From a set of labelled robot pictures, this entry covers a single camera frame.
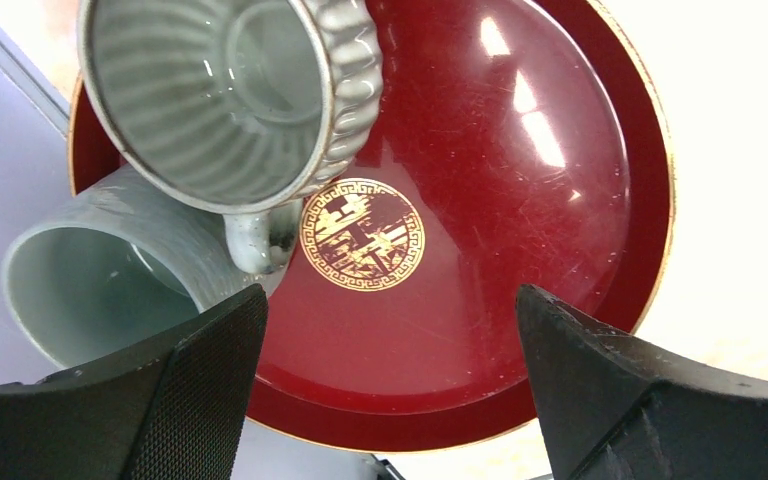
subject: red bowl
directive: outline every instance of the red bowl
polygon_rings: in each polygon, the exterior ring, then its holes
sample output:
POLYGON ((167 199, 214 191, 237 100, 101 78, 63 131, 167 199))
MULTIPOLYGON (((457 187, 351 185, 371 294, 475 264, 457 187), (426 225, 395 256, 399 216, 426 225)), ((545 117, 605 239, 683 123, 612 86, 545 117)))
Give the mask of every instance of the red bowl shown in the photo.
MULTIPOLYGON (((597 8, 538 3, 367 0, 381 115, 308 202, 250 418, 363 451, 475 442, 536 415, 520 284, 635 328, 671 224, 658 106, 597 8)), ((119 156, 80 85, 73 108, 78 192, 119 156)))

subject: cup rim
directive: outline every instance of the cup rim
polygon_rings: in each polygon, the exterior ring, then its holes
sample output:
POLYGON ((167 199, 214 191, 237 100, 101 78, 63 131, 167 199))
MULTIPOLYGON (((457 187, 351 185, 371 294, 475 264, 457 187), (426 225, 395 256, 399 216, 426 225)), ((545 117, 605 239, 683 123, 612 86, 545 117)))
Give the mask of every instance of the cup rim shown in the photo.
POLYGON ((328 144, 330 143, 329 140, 332 136, 336 110, 336 85, 333 85, 334 75, 331 71, 331 61, 329 59, 327 47, 313 14, 304 4, 304 0, 283 1, 290 5, 298 19, 301 21, 316 56, 316 64, 318 66, 320 78, 320 95, 322 98, 322 113, 320 114, 319 131, 317 133, 316 143, 313 146, 313 151, 308 157, 307 163, 299 175, 289 185, 263 200, 245 204, 211 202, 180 190, 178 187, 157 175, 152 168, 140 159, 131 145, 125 141, 122 133, 116 127, 115 122, 113 122, 113 119, 106 108, 102 92, 95 79, 96 72, 90 53, 92 51, 90 32, 92 31, 93 19, 99 0, 81 2, 78 10, 78 61, 84 72, 84 88, 86 89, 90 104, 92 104, 93 109, 97 112, 98 120, 110 137, 111 142, 116 146, 122 156, 129 164, 133 165, 140 175, 165 194, 191 207, 217 214, 238 215, 258 213, 270 210, 299 197, 299 192, 305 189, 305 187, 311 183, 311 179, 316 175, 320 164, 328 153, 328 144))
POLYGON ((4 255, 4 260, 1 263, 1 272, 0 272, 0 283, 1 283, 1 291, 2 295, 5 299, 5 305, 7 307, 7 311, 10 313, 10 317, 13 319, 13 321, 16 323, 16 325, 19 327, 19 329, 22 331, 22 333, 25 334, 25 337, 28 338, 28 340, 36 347, 38 351, 40 351, 51 363, 53 363, 55 366, 57 366, 60 369, 64 368, 71 368, 75 365, 67 365, 66 363, 62 362, 59 358, 55 357, 52 352, 49 351, 48 348, 45 348, 41 343, 40 340, 37 338, 37 336, 28 330, 28 327, 25 325, 25 322, 22 321, 21 315, 19 315, 18 310, 15 307, 15 303, 13 301, 14 295, 12 293, 12 290, 10 288, 10 278, 11 278, 11 272, 13 264, 15 263, 15 259, 17 258, 17 254, 19 251, 28 244, 29 241, 34 239, 35 237, 53 232, 55 230, 67 230, 67 229, 82 229, 82 230, 90 230, 97 233, 103 233, 105 235, 109 235, 111 237, 117 238, 123 242, 130 243, 140 250, 148 253, 158 261, 162 262, 163 265, 172 273, 172 275, 175 276, 176 279, 178 279, 179 282, 181 282, 181 285, 184 286, 184 288, 187 290, 187 295, 190 297, 190 300, 193 302, 194 306, 196 307, 196 310, 199 312, 205 311, 204 308, 204 301, 203 299, 200 299, 197 295, 197 292, 195 292, 190 285, 187 283, 181 281, 181 269, 174 264, 174 262, 167 262, 164 259, 164 256, 159 254, 155 248, 153 248, 151 245, 146 244, 146 242, 141 241, 138 238, 134 238, 133 236, 129 235, 127 232, 122 231, 114 231, 115 229, 109 228, 107 226, 100 226, 100 225, 92 225, 88 224, 86 222, 80 222, 75 220, 67 220, 67 221, 43 221, 37 225, 34 225, 33 227, 29 228, 28 230, 25 230, 22 232, 21 235, 16 237, 15 240, 10 244, 9 247, 7 247, 7 252, 4 255))

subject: gold emblem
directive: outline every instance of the gold emblem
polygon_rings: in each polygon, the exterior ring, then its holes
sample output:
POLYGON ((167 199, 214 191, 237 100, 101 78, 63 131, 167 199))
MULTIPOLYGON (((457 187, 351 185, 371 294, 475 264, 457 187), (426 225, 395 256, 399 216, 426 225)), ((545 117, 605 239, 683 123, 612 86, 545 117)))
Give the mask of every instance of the gold emblem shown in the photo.
POLYGON ((308 201, 301 244, 313 267, 351 290, 375 292, 408 278, 422 259, 425 230, 413 205, 393 187, 346 178, 308 201))

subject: black mesh surface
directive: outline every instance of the black mesh surface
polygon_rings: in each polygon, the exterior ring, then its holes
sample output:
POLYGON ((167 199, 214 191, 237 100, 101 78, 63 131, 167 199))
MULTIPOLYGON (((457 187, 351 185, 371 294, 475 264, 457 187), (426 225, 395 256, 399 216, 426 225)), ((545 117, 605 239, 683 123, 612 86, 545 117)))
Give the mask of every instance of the black mesh surface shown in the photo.
POLYGON ((266 327, 266 297, 252 290, 179 344, 122 478, 230 478, 266 327))

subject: scratch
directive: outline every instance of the scratch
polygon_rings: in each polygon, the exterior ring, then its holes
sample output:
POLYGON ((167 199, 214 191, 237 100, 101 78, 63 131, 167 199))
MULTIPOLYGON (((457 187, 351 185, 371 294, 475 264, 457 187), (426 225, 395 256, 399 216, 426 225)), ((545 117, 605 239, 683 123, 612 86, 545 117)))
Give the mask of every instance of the scratch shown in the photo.
POLYGON ((514 89, 513 88, 505 88, 505 87, 503 87, 501 85, 498 85, 498 84, 495 84, 495 83, 490 83, 490 82, 475 82, 473 85, 475 85, 476 87, 495 88, 496 90, 500 90, 502 92, 514 93, 514 89))
POLYGON ((475 232, 475 238, 478 240, 478 246, 480 246, 482 249, 487 248, 487 244, 485 244, 484 240, 481 238, 481 232, 478 231, 478 227, 473 225, 472 231, 475 232))
POLYGON ((576 263, 576 264, 575 264, 575 265, 574 265, 572 268, 569 268, 569 269, 567 269, 567 272, 566 272, 565 274, 561 275, 560 277, 558 277, 558 279, 556 280, 556 282, 557 282, 559 285, 561 285, 561 284, 562 284, 562 282, 563 282, 564 280, 566 280, 566 279, 567 279, 567 277, 569 277, 569 276, 570 276, 570 275, 572 275, 573 273, 578 273, 578 267, 580 267, 580 266, 582 265, 582 263, 584 263, 584 262, 581 262, 581 261, 579 261, 579 262, 578 262, 578 263, 576 263))
POLYGON ((524 211, 525 207, 528 207, 530 204, 531 204, 531 202, 529 201, 528 198, 523 200, 523 202, 520 204, 519 208, 517 209, 517 213, 519 213, 520 215, 523 215, 525 217, 526 216, 525 215, 525 211, 524 211))
POLYGON ((565 170, 549 173, 547 175, 544 175, 543 183, 554 183, 554 182, 560 180, 561 178, 563 178, 564 176, 566 176, 566 171, 565 170))
POLYGON ((527 231, 527 232, 532 232, 532 233, 533 232, 538 232, 539 230, 534 228, 534 222, 532 222, 531 216, 522 211, 522 209, 525 208, 526 203, 523 203, 523 205, 521 207, 519 207, 519 213, 520 213, 520 215, 522 215, 520 220, 525 222, 525 229, 524 230, 527 231))
POLYGON ((640 409, 643 414, 643 429, 646 431, 646 438, 649 439, 649 444, 652 447, 652 453, 655 454, 655 460, 658 461, 658 466, 661 467, 661 473, 664 478, 673 478, 673 469, 670 466, 670 460, 664 455, 661 450, 661 437, 658 436, 658 430, 652 425, 652 420, 649 419, 649 414, 646 413, 645 408, 640 409))
POLYGON ((610 443, 605 447, 605 457, 608 463, 607 469, 610 478, 614 480, 634 480, 634 474, 628 462, 614 452, 610 443))
POLYGON ((435 332, 434 330, 431 330, 429 328, 423 327, 422 325, 414 322, 413 320, 408 320, 406 318, 403 318, 402 321, 407 323, 407 324, 409 324, 412 327, 415 327, 417 330, 421 330, 421 331, 431 335, 434 338, 437 338, 439 340, 443 340, 445 342, 451 343, 452 345, 461 346, 461 344, 459 342, 456 342, 456 341, 452 340, 451 338, 449 338, 447 336, 440 335, 439 333, 435 332))

